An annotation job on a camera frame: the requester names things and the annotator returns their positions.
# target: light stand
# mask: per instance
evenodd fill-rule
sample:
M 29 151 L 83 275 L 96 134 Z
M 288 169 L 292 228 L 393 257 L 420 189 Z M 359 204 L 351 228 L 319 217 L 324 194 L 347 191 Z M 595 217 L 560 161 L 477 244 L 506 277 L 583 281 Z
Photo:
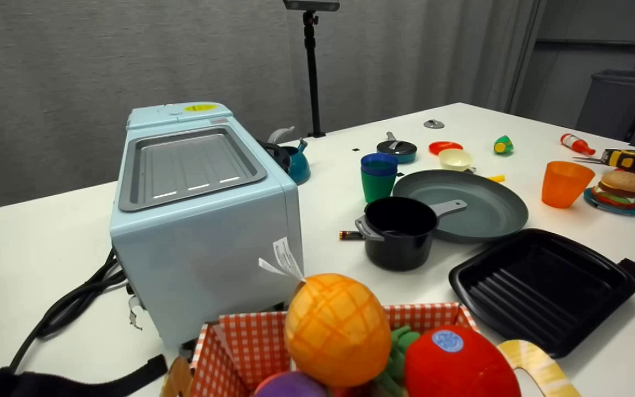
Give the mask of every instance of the light stand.
M 308 58 L 308 84 L 311 84 L 311 137 L 324 137 L 319 126 L 319 96 L 318 96 L 318 60 L 316 60 L 316 24 L 318 12 L 337 12 L 340 0 L 282 0 L 287 9 L 303 12 L 305 52 Z
M 319 126 L 319 96 L 318 96 L 318 60 L 316 60 L 316 24 L 318 15 L 316 12 L 303 14 L 305 24 L 305 52 L 308 58 L 308 84 L 311 84 L 311 112 L 313 112 L 313 134 L 311 137 L 324 137 Z

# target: round plate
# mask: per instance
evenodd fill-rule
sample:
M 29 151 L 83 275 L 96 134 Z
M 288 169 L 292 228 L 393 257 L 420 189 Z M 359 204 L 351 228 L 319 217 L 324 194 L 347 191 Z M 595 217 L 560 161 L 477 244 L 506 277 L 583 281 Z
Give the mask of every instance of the round plate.
M 442 152 L 442 165 L 446 171 L 473 171 L 473 163 L 475 158 L 465 151 L 451 148 Z
M 427 151 L 433 152 L 433 154 L 442 154 L 444 151 L 453 151 L 453 148 L 464 148 L 462 144 L 457 144 L 457 141 L 433 141 L 430 147 L 427 147 Z
M 605 206 L 598 201 L 595 196 L 595 189 L 585 191 L 585 201 L 603 212 L 612 212 L 612 214 L 625 214 L 625 217 L 635 217 L 635 209 L 621 209 L 621 208 L 613 208 L 613 206 Z
M 415 173 L 398 182 L 393 194 L 410 196 L 425 206 L 465 201 L 468 209 L 438 218 L 436 237 L 444 241 L 495 241 L 523 230 L 529 222 L 529 209 L 517 192 L 469 173 Z

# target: gray wall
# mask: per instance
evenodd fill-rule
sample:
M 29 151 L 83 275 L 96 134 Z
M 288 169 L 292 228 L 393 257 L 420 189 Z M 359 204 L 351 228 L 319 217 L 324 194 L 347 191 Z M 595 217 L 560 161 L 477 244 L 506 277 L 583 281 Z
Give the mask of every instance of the gray wall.
M 322 121 L 503 108 L 534 0 L 345 0 L 322 14 Z M 130 108 L 217 99 L 257 137 L 311 125 L 282 0 L 0 0 L 0 206 L 118 176 Z
M 540 39 L 635 43 L 634 0 L 552 0 Z M 518 98 L 524 118 L 575 126 L 591 76 L 635 71 L 635 53 L 537 50 Z

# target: teal cup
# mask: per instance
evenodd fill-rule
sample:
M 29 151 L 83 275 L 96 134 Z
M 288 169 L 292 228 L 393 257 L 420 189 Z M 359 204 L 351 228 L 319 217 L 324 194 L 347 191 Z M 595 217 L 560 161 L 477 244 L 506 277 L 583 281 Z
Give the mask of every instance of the teal cup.
M 303 186 L 311 179 L 311 165 L 308 160 L 303 154 L 300 148 L 287 148 L 288 152 L 288 175 L 295 182 L 295 186 Z
M 400 160 L 391 152 L 362 158 L 362 191 L 367 204 L 391 196 L 393 183 L 398 182 L 398 169 Z

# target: burger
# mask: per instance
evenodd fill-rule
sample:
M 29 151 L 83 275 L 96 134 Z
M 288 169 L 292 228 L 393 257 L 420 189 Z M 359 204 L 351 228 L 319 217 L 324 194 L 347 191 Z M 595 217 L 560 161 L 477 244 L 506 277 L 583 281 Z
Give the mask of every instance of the burger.
M 612 171 L 588 191 L 591 206 L 605 206 L 617 212 L 635 212 L 635 175 Z

